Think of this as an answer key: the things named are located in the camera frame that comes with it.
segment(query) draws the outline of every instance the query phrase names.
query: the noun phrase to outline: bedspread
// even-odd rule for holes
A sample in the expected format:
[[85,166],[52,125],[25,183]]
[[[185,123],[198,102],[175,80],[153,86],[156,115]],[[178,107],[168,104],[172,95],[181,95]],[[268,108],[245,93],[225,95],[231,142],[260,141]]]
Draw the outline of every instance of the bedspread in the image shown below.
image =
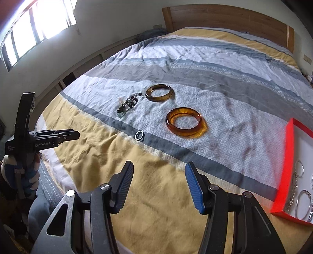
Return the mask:
[[[117,116],[119,100],[155,84],[171,86],[175,95],[164,102],[138,97],[133,109]],[[177,107],[198,111],[206,132],[197,138],[171,133],[165,118]],[[79,140],[42,151],[62,193],[91,191],[126,160],[134,163],[125,206],[112,216],[127,252],[198,252],[207,216],[194,208],[185,179],[185,164],[193,161],[227,192],[251,191],[287,253],[296,253],[312,229],[269,214],[291,117],[313,129],[313,90],[287,49],[231,30],[184,28],[130,46],[79,77],[49,104],[36,128],[80,132]],[[177,123],[191,124],[190,118]],[[138,130],[143,141],[134,139]],[[230,215],[226,253],[231,226]]]

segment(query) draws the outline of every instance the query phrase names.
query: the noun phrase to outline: translucent orange bangle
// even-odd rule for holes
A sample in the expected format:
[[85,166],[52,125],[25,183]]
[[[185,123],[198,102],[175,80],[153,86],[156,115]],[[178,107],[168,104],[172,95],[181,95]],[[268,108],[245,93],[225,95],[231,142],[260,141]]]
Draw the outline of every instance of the translucent orange bangle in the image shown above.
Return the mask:
[[[166,95],[163,95],[163,96],[158,96],[158,97],[155,97],[155,96],[151,96],[151,93],[154,91],[154,90],[158,90],[158,89],[165,89],[165,90],[169,90],[169,92],[166,94]],[[150,101],[164,101],[164,100],[167,100],[168,98],[170,98],[173,94],[173,89],[172,87],[168,86],[168,85],[164,85],[164,84],[158,84],[158,85],[154,85],[154,86],[151,86],[147,89],[146,91],[146,98]]]
[[[176,126],[173,125],[173,122],[178,116],[182,114],[192,115],[194,118],[198,120],[198,124],[191,129],[177,128]],[[191,135],[197,134],[203,128],[202,122],[203,121],[202,121],[201,115],[194,109],[190,109],[190,108],[176,108],[176,109],[171,110],[166,115],[166,126],[170,129],[171,132],[179,136],[191,136]]]

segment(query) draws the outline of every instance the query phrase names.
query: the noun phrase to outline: silver bolt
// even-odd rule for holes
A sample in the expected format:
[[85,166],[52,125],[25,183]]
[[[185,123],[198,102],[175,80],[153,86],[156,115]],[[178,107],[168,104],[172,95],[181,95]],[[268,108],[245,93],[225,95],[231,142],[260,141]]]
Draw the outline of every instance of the silver bolt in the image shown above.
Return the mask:
[[110,185],[108,185],[107,183],[101,184],[100,189],[102,190],[107,190],[108,188],[110,188]]
[[249,192],[249,191],[245,191],[245,192],[244,192],[244,196],[245,196],[246,198],[252,198],[252,193]]
[[68,197],[71,197],[71,196],[75,195],[75,191],[74,191],[74,190],[68,190],[68,191],[66,192],[66,195],[67,195]]
[[219,187],[218,187],[216,184],[211,184],[211,185],[210,185],[210,189],[213,190],[213,191],[215,191],[215,190],[218,190]]

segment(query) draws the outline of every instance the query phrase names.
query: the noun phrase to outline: glove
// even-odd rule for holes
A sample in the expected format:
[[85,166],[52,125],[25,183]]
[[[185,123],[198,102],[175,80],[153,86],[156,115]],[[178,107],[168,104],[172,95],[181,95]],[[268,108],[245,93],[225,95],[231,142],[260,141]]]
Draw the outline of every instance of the glove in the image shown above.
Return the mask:
[[41,153],[36,152],[34,156],[34,161],[25,170],[22,167],[21,162],[17,162],[14,156],[5,155],[3,158],[3,164],[1,165],[1,174],[7,184],[12,188],[17,190],[17,185],[15,182],[15,172],[20,170],[22,175],[22,187],[26,196],[30,196],[35,192],[39,185],[39,164],[41,160]]

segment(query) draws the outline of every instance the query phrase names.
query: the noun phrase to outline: hand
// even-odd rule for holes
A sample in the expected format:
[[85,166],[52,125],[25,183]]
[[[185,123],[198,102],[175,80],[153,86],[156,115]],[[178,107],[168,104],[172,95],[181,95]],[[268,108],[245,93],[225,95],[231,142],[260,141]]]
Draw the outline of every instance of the hand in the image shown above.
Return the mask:
[[31,165],[25,170],[22,167],[21,162],[17,162],[14,156],[5,155],[3,158],[3,164],[1,164],[1,173],[4,180],[7,184],[17,190],[16,182],[15,182],[15,174],[16,170],[20,170],[22,175],[22,187],[26,195],[30,195],[32,192],[36,191],[39,185],[39,164],[41,159],[41,153],[36,152],[34,161]]

